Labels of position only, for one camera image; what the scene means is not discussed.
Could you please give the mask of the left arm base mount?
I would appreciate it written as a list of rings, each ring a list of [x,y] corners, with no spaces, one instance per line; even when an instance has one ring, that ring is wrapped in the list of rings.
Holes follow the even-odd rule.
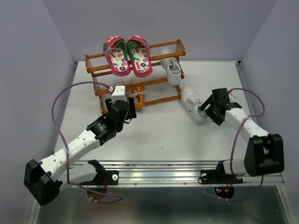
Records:
[[[116,186],[119,181],[118,170],[107,170],[97,160],[89,160],[83,165],[78,184],[83,186]]]

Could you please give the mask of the orange sneaker one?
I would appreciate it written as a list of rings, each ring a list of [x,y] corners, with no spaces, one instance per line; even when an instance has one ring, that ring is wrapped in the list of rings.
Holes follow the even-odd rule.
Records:
[[[145,87],[135,87],[131,89],[130,97],[134,98],[136,110],[142,110],[145,107]]]
[[[131,97],[131,89],[126,85],[125,86],[126,87],[126,97],[128,98],[128,97]]]

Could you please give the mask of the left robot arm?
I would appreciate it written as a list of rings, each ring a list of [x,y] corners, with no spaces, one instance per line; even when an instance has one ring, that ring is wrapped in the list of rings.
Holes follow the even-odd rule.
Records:
[[[107,171],[97,160],[89,160],[84,165],[71,168],[76,161],[88,152],[97,149],[121,132],[124,124],[136,118],[133,97],[127,101],[106,100],[108,112],[101,115],[67,147],[40,161],[30,160],[25,166],[24,185],[39,205],[52,202],[60,192],[81,185],[117,185],[117,170]]]

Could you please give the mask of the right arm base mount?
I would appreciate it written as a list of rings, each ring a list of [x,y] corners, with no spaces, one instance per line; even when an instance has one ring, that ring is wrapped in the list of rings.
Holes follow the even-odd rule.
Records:
[[[215,169],[202,169],[198,182],[201,184],[242,184],[243,179],[238,179],[232,174],[226,174],[224,161],[218,162]]]

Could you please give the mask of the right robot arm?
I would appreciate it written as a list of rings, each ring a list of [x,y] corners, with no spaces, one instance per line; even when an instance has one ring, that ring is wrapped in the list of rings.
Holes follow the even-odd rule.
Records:
[[[227,88],[212,90],[210,97],[199,107],[215,124],[226,122],[236,130],[229,160],[220,161],[215,177],[226,182],[231,176],[251,177],[281,173],[285,168],[283,138],[262,129],[247,115],[241,105],[232,102]],[[247,143],[245,156],[234,159],[237,138],[241,136]]]

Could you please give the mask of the white sneaker sideways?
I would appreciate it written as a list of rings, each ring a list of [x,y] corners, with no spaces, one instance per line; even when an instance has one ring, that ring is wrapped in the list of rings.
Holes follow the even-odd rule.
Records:
[[[197,94],[188,86],[181,89],[181,101],[184,108],[188,111],[192,121],[202,126],[204,125],[207,116],[204,112],[199,111],[199,107],[202,105]]]

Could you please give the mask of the white sneaker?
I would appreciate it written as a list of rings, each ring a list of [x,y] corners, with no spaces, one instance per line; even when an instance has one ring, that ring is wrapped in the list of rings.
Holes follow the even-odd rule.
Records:
[[[161,66],[164,68],[167,76],[167,82],[176,86],[181,82],[181,68],[175,57],[165,58],[160,60]]]

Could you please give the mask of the pink flip-flop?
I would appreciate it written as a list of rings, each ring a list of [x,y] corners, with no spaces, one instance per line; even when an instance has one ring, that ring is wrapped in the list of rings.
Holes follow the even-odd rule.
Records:
[[[108,37],[103,44],[103,54],[115,76],[124,77],[131,72],[127,45],[122,37],[117,35]]]

